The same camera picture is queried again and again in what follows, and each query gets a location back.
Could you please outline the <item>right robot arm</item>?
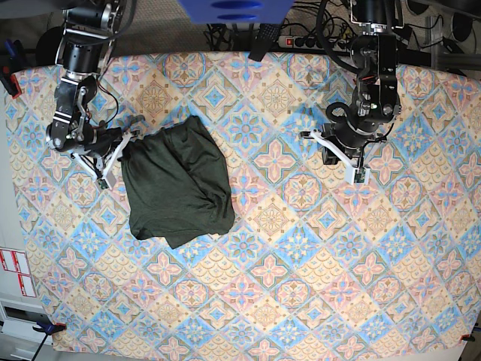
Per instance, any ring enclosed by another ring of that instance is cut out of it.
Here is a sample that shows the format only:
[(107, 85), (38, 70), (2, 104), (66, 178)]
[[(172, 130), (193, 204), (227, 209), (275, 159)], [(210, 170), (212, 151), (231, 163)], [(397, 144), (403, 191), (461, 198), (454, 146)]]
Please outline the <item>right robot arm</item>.
[(132, 24), (136, 1), (82, 1), (63, 11), (64, 26), (56, 64), (63, 67), (54, 93), (56, 108), (46, 130), (47, 145), (69, 153), (93, 178), (107, 178), (131, 139), (121, 128), (94, 126), (88, 104), (96, 97), (116, 40)]

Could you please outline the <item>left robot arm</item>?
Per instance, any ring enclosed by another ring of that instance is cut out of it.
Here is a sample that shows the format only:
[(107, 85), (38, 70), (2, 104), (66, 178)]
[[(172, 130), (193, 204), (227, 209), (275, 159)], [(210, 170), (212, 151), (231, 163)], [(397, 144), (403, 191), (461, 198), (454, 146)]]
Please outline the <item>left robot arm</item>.
[(327, 7), (320, 2), (316, 36), (335, 64), (355, 75), (350, 104), (334, 102), (325, 109), (328, 118), (321, 130), (301, 132), (301, 138), (315, 140), (322, 147), (326, 165), (339, 162), (364, 165), (366, 147), (386, 142), (388, 134), (379, 133), (383, 124), (392, 126), (401, 112), (396, 68), (398, 45), (394, 33), (404, 23), (399, 1), (352, 1), (350, 19), (362, 33), (350, 46), (351, 63), (344, 62), (324, 35)]

